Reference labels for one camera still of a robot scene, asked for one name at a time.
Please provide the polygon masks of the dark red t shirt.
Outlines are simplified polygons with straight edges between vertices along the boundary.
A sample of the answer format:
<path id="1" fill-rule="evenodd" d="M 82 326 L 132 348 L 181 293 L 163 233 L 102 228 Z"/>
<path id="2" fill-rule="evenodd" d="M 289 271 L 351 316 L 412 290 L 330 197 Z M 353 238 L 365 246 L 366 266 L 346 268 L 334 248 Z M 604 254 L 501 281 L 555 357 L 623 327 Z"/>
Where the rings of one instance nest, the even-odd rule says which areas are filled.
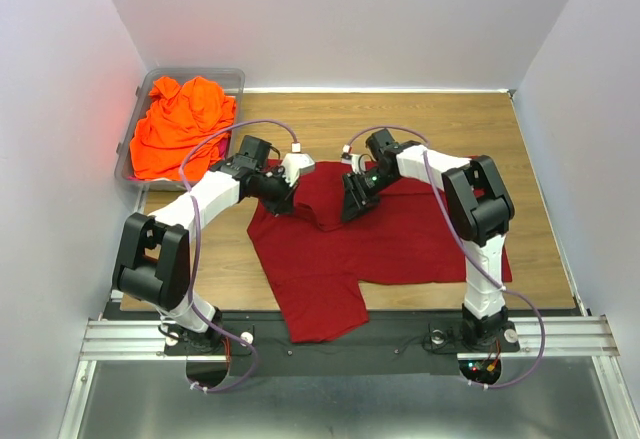
<path id="1" fill-rule="evenodd" d="M 248 225 L 294 343 L 325 342 L 369 320 L 360 284 L 460 283 L 465 258 L 430 185 L 401 179 L 379 204 L 341 221 L 346 165 L 322 161 L 301 178 L 291 214 L 258 205 Z"/>

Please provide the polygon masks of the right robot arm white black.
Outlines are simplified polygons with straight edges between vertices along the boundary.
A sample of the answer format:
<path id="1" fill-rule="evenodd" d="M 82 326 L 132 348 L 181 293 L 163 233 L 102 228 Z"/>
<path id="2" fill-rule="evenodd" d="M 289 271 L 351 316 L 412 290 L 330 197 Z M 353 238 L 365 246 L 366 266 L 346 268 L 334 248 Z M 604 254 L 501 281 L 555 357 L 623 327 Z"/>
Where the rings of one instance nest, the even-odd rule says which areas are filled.
<path id="1" fill-rule="evenodd" d="M 492 343 L 507 326 L 502 253 L 515 207 L 500 173 L 486 155 L 463 158 L 429 148 L 425 142 L 396 141 L 392 127 L 370 127 L 365 144 L 374 161 L 366 170 L 352 152 L 353 139 L 342 148 L 341 162 L 351 166 L 342 176 L 341 220 L 352 221 L 379 203 L 381 191 L 398 180 L 415 179 L 431 186 L 445 223 L 465 257 L 466 292 L 460 334 L 468 346 Z"/>

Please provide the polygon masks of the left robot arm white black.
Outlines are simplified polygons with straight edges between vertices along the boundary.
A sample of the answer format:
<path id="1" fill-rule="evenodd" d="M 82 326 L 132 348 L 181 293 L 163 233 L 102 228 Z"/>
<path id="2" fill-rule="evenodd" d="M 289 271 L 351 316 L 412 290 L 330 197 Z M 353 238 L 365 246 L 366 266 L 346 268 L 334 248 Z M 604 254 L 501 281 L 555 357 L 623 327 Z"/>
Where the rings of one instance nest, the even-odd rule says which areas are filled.
<path id="1" fill-rule="evenodd" d="M 272 146 L 247 136 L 238 153 L 215 163 L 170 204 L 150 215 L 136 212 L 124 222 L 112 276 L 114 289 L 152 305 L 174 322 L 160 332 L 179 342 L 212 348 L 228 344 L 222 313 L 194 290 L 202 231 L 219 214 L 247 197 L 273 215 L 289 214 L 302 176 L 313 159 L 293 144 L 281 162 L 268 163 Z"/>

